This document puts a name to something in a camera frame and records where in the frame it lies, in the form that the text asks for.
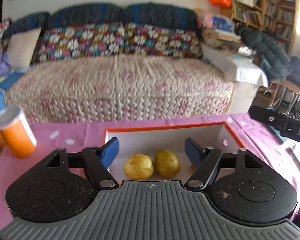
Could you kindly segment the yellow pear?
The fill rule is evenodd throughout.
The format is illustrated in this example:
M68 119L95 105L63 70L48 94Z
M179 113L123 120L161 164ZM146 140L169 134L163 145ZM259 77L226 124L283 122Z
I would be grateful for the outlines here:
M127 159L123 171L132 180L147 180L152 176L154 167L149 156L137 153Z
M154 156L154 169L164 178L173 178L181 169L179 157L172 151L158 151Z

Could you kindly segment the orange cardboard box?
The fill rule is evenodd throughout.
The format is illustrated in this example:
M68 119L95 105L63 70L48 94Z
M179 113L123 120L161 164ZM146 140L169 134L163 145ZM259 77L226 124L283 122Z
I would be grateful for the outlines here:
M172 179L185 183L194 171L184 151L186 138L192 138L202 147L214 146L224 153L236 154L239 148L244 147L226 122L106 130L104 141L108 142L113 137L119 141L119 153L108 171L118 183L128 179L123 167L130 156L142 153L153 159L159 150L172 151L179 157L181 169Z

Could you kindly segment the pink bed sheet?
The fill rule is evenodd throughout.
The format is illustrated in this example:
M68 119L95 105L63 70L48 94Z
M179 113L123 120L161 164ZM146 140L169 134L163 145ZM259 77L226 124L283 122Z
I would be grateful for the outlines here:
M12 221L5 202L8 186L55 148L64 147L69 152L79 152L87 146L102 146L108 129L203 125L212 122L226 122L246 148L294 185L300 198L300 145L290 140L281 143L269 129L251 120L248 114L148 121L34 124L31 129L38 144L29 158L17 159L7 147L0 152L0 229Z

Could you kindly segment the quilted beige bedspread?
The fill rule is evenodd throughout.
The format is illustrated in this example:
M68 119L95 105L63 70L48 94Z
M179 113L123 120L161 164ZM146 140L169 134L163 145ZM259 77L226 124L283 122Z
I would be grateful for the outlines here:
M121 54L38 64L5 101L31 123L136 121L224 114L234 90L199 59Z

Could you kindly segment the dark green puffer jacket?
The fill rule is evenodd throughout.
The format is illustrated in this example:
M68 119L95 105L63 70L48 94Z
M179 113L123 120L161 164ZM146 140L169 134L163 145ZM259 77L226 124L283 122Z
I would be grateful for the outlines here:
M242 27L238 34L242 41L260 57L260 68L268 80L286 78L292 73L291 59L277 41L256 29Z

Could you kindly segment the white cloth covered nightstand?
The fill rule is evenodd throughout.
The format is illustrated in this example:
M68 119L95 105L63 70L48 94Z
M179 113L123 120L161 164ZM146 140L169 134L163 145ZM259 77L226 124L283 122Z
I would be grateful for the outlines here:
M250 108L257 90L268 88L268 79L264 71L255 65L252 59L230 54L202 44L204 58L219 69L226 81L235 84L228 114L246 113Z

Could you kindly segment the orange cylindrical container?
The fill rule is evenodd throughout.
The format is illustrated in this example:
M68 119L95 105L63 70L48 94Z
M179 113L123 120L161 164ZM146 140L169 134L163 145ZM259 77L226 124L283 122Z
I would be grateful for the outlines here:
M37 140L25 114L17 105L9 106L0 112L0 135L18 159L27 158L37 147Z

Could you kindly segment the floral pillow left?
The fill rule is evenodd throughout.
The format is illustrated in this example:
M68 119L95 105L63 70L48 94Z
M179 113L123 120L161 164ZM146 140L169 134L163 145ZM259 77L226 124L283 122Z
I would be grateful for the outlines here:
M39 38L33 62L116 55L123 52L124 45L125 29L121 22L54 28Z

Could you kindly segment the floral pillow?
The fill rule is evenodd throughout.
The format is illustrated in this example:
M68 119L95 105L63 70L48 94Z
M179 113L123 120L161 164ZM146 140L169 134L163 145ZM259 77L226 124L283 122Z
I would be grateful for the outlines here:
M33 62L116 55L123 52L124 45L125 29L121 22L54 28L39 38Z
M203 55L194 31L171 29L149 24L125 25L127 54L200 59Z

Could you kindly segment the stack of books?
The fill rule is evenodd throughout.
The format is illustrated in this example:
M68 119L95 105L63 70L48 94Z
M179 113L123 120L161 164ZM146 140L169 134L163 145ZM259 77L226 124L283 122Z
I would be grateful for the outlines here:
M251 58L256 50L248 47L240 35L235 33L234 23L226 16L211 14L200 8L195 8L198 27L203 43L229 56L238 55Z

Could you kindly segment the wooden bookshelf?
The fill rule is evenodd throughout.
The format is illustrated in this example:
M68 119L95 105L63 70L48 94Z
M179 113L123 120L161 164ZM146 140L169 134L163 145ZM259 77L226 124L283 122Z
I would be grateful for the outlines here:
M232 0L220 13L240 26L267 33L279 41L286 53L292 54L300 0Z

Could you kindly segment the floral pillow right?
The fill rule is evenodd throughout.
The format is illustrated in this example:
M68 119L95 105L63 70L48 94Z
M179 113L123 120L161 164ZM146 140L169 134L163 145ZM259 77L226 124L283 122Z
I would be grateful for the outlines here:
M125 25L127 54L200 59L203 55L194 31L171 29L149 24Z

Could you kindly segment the beige square cushion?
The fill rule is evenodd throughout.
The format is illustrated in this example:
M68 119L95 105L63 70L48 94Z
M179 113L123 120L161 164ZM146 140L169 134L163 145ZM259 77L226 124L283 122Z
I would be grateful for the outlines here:
M7 55L12 68L28 69L30 67L40 33L41 29L37 28L12 35L7 47Z

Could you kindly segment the dark blue headboard cushions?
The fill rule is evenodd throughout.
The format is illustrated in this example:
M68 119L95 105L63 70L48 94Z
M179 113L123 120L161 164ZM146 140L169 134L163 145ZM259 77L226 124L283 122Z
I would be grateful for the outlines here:
M37 12L13 22L4 31L3 40L12 35L40 28L50 30L61 27L123 22L157 25L171 29L196 31L194 11L169 4L137 3L125 8L111 3L87 3L63 8L53 14Z

